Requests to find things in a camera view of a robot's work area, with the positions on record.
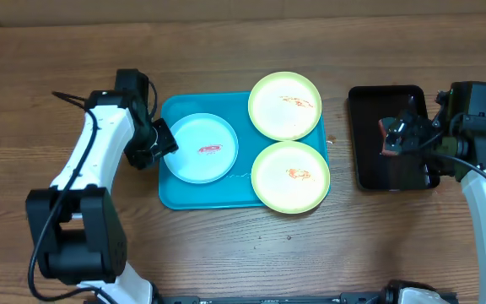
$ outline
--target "electrical wire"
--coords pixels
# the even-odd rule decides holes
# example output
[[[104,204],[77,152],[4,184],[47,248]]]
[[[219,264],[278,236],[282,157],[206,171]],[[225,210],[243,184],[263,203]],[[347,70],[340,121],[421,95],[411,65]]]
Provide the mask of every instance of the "electrical wire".
[[[464,112],[458,112],[449,122],[449,136],[453,136],[453,128],[455,127],[456,121],[464,115]]]
[[[458,164],[461,164],[473,171],[475,171],[476,173],[478,173],[480,176],[484,177],[486,179],[486,172],[477,168],[476,166],[470,164],[469,162],[465,161],[465,160],[461,160],[460,158],[457,158],[455,156],[451,156],[451,155],[442,155],[442,154],[434,154],[434,153],[431,153],[430,154],[431,156],[435,156],[435,157],[438,157],[438,158],[442,158],[442,159],[447,159],[447,160],[453,160],[455,161],[456,163]]]
[[[426,146],[428,146],[429,144],[432,144],[435,140],[437,140],[438,138],[440,138],[440,136],[442,136],[442,134],[444,133],[444,131],[439,131],[435,136],[433,136],[432,138],[430,138],[429,140],[427,140],[426,142],[422,143],[419,147],[418,147],[418,150],[421,150],[422,148],[425,148]]]
[[[85,109],[82,104],[77,102],[76,100],[81,100],[81,101],[86,101],[85,98],[83,97],[78,97],[74,95],[69,95],[61,92],[52,92],[54,96],[57,98],[64,100],[74,106],[77,106],[83,110],[85,110],[89,116],[91,117],[93,121],[93,129],[91,132],[91,137],[89,138],[89,142],[87,146],[85,147],[84,153],[82,154],[82,157],[78,161],[78,164],[76,165],[76,168],[73,170],[73,174],[69,178],[67,184],[59,194],[59,197],[57,197],[56,202],[54,203],[50,214],[48,215],[48,219],[46,220],[46,223],[44,224],[44,227],[42,228],[42,231],[40,232],[39,235],[39,240],[35,244],[35,248],[33,249],[33,253],[31,254],[31,260],[30,260],[30,266],[27,274],[27,283],[31,291],[31,295],[33,295],[35,298],[37,298],[40,301],[58,301],[62,299],[69,298],[71,296],[76,296],[79,293],[86,292],[86,291],[92,291],[95,294],[99,294],[103,296],[110,304],[116,304],[114,299],[110,295],[108,295],[106,292],[104,292],[101,288],[98,287],[84,287],[84,288],[77,288],[75,290],[69,291],[68,293],[62,294],[60,296],[43,296],[35,287],[35,264],[37,262],[37,256],[39,254],[39,250],[41,248],[41,244],[46,238],[46,232],[48,231],[48,227],[53,225],[54,219],[59,216],[61,208],[62,208],[62,202],[65,196],[67,195],[68,191],[70,190],[71,186],[73,185],[74,181],[76,181],[76,178],[80,174],[80,170],[82,169],[82,166],[84,166],[85,160],[87,159],[89,152],[91,151],[91,148],[93,147],[93,142],[95,141],[95,137],[97,135],[97,130],[98,130],[98,123],[97,123],[97,118],[95,117],[95,114],[90,109]]]
[[[151,113],[149,113],[149,120],[152,121],[153,120],[153,117],[155,116],[155,112],[157,111],[157,89],[155,88],[155,85],[153,84],[153,82],[151,80],[148,80],[149,81],[149,85],[151,85],[151,89],[153,89],[153,93],[155,94],[155,99],[154,99],[154,103],[153,103],[153,109],[151,109]]]

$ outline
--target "black clamp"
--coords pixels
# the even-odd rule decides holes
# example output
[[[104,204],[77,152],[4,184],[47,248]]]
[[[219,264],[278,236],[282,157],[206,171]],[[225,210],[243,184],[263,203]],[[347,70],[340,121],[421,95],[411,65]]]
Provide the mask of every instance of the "black clamp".
[[[91,92],[85,103],[87,109],[114,105],[128,109],[134,122],[134,135],[125,147],[131,166],[148,168],[161,157],[178,149],[176,140],[165,120],[151,122],[148,111],[149,79],[137,69],[119,69],[115,90]]]
[[[55,187],[31,190],[25,200],[33,242],[39,241],[51,208],[61,194]],[[39,269],[47,279],[66,285],[83,280],[114,283],[127,261],[127,239],[108,190],[87,186],[71,190],[55,222],[48,227],[38,255]],[[81,213],[84,228],[64,230],[73,213]]]
[[[386,155],[416,151],[436,132],[429,119],[409,110],[401,111],[396,118],[383,118],[379,124],[384,136],[382,153]]]

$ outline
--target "wood grain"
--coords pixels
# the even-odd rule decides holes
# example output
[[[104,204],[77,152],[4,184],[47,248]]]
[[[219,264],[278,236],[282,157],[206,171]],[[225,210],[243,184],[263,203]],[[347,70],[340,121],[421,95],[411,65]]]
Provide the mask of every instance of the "wood grain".
[[[486,0],[0,0],[0,26],[486,14]]]
[[[159,100],[250,90],[289,70],[320,90],[332,190],[313,213],[265,208],[171,211],[158,171],[122,160],[113,198],[134,268],[164,295],[294,296],[379,290],[418,280],[478,296],[473,228],[461,187],[362,193],[354,183],[345,99],[356,85],[418,84],[429,113],[436,90],[486,81],[486,15],[0,29],[0,303],[35,303],[24,199],[62,169],[83,114],[50,96],[113,87],[139,68]],[[46,294],[66,286],[38,277]]]

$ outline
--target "wooden table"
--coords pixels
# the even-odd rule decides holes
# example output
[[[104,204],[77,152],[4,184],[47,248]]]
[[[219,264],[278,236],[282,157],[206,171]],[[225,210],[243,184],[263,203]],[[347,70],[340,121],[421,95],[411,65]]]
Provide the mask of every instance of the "wooden table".
[[[145,72],[160,101],[250,90],[281,70],[304,74],[323,98],[332,189],[312,214],[175,212],[158,199],[157,169],[122,160],[113,198],[129,260],[164,295],[332,295],[397,278],[477,300],[472,220],[458,183],[405,193],[362,193],[354,183],[350,88],[417,84],[434,113],[436,90],[486,81],[486,15],[443,15],[0,29],[0,303],[36,303],[25,279],[24,200],[50,184],[82,129],[83,113],[50,92],[111,89],[118,68]],[[37,277],[45,294],[67,289]]]

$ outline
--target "white plate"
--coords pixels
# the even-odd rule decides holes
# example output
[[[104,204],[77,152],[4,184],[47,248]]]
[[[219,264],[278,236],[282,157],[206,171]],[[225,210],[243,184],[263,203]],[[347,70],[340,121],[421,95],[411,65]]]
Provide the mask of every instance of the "white plate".
[[[252,165],[254,192],[269,208],[298,214],[315,208],[327,195],[329,168],[306,144],[285,141],[265,148]]]
[[[234,129],[222,118],[192,114],[176,122],[170,131],[179,149],[165,156],[168,169],[182,181],[212,182],[234,165],[239,145]]]
[[[262,134],[275,140],[296,140],[320,120],[321,98],[312,82],[291,72],[264,77],[252,88],[249,116]]]

